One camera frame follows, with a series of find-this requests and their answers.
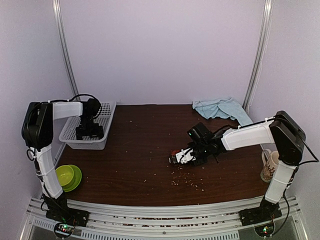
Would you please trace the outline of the white perforated plastic basket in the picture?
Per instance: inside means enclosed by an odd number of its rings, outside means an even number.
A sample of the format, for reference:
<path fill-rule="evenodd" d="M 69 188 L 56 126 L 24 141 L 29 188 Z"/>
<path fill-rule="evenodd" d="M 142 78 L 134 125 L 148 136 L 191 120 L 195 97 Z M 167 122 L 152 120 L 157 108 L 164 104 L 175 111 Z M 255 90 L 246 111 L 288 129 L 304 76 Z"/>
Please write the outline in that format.
<path fill-rule="evenodd" d="M 116 102 L 103 102 L 102 110 L 98 118 L 93 122 L 99 124 L 103 128 L 103 138 L 84 136 L 81 139 L 76 138 L 76 127 L 80 125 L 81 118 L 69 117 L 59 135 L 59 141 L 66 143 L 74 150 L 103 150 L 106 146 L 109 131 L 116 110 Z"/>

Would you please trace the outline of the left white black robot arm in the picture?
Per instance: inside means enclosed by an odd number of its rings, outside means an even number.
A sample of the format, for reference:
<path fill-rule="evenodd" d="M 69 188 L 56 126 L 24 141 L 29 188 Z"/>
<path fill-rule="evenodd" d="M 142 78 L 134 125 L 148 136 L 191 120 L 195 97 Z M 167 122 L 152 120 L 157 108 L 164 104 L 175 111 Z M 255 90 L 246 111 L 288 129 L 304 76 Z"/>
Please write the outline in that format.
<path fill-rule="evenodd" d="M 51 144 L 54 138 L 54 121 L 80 117 L 80 124 L 75 129 L 77 140 L 84 137 L 104 137 L 103 127 L 94 122 L 100 115 L 101 103 L 90 94 L 85 96 L 89 97 L 87 101 L 72 98 L 31 102 L 21 129 L 27 151 L 33 153 L 31 160 L 42 185 L 43 198 L 48 207 L 52 208 L 53 215 L 61 222 L 69 221 L 72 211 L 63 199 L 64 191 L 53 166 Z"/>

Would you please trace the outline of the rust brown towel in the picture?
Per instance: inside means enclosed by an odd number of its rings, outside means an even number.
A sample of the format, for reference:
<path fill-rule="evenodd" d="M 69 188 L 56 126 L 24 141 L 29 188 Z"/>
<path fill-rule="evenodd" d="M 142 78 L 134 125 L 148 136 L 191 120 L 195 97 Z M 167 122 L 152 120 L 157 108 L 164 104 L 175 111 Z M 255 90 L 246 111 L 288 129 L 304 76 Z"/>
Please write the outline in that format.
<path fill-rule="evenodd" d="M 177 164 L 178 163 L 176 154 L 179 153 L 179 152 L 180 152 L 179 149 L 175 149 L 175 150 L 171 150 L 170 151 L 169 158 L 168 158 L 169 163 L 171 163 L 171 164 Z"/>

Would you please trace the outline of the light blue towel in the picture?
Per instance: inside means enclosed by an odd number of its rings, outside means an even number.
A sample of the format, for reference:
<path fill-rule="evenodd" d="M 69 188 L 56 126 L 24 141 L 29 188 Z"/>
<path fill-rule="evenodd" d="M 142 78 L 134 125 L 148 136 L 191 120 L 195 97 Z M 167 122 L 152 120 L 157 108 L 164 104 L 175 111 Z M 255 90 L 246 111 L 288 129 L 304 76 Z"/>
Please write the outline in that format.
<path fill-rule="evenodd" d="M 237 120 L 241 126 L 253 123 L 240 103 L 232 97 L 194 101 L 192 103 L 192 108 L 207 120 L 230 118 L 233 121 Z"/>

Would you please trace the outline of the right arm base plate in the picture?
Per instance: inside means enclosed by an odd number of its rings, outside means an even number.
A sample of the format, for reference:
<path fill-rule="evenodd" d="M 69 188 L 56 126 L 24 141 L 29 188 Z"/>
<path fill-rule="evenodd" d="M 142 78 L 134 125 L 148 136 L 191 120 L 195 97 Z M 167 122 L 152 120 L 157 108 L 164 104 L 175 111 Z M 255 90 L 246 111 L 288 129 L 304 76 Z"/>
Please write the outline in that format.
<path fill-rule="evenodd" d="M 239 212 L 239 217 L 242 226 L 255 225 L 262 222 L 271 221 L 272 218 L 279 218 L 282 216 L 282 211 L 276 209 L 274 211 L 266 208 L 247 208 Z"/>

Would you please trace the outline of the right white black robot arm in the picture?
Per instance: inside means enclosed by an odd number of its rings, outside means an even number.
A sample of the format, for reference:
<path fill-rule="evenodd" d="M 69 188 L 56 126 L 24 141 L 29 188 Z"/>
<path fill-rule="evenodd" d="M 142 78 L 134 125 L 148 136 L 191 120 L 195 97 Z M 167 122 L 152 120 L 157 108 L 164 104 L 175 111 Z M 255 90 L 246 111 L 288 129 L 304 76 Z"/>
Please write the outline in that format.
<path fill-rule="evenodd" d="M 304 164 L 304 149 L 310 149 L 305 132 L 284 110 L 260 122 L 237 128 L 223 126 L 215 132 L 200 122 L 187 133 L 192 142 L 188 144 L 188 149 L 181 152 L 181 159 L 197 163 L 205 162 L 208 156 L 216 157 L 239 148 L 275 144 L 279 163 L 256 210 L 256 216 L 261 221 L 268 220 L 276 212 L 276 206 L 291 184 L 295 172 Z"/>

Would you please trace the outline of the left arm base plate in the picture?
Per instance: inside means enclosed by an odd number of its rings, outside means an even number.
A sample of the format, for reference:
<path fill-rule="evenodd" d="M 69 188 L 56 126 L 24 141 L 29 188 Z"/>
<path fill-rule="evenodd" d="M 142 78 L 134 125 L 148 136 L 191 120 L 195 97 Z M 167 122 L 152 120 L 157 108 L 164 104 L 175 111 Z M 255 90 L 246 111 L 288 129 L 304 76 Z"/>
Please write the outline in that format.
<path fill-rule="evenodd" d="M 89 219 L 89 214 L 90 213 L 88 211 L 75 208 L 62 210 L 61 208 L 49 207 L 45 214 L 45 217 L 57 222 L 66 223 L 70 226 L 86 227 Z"/>

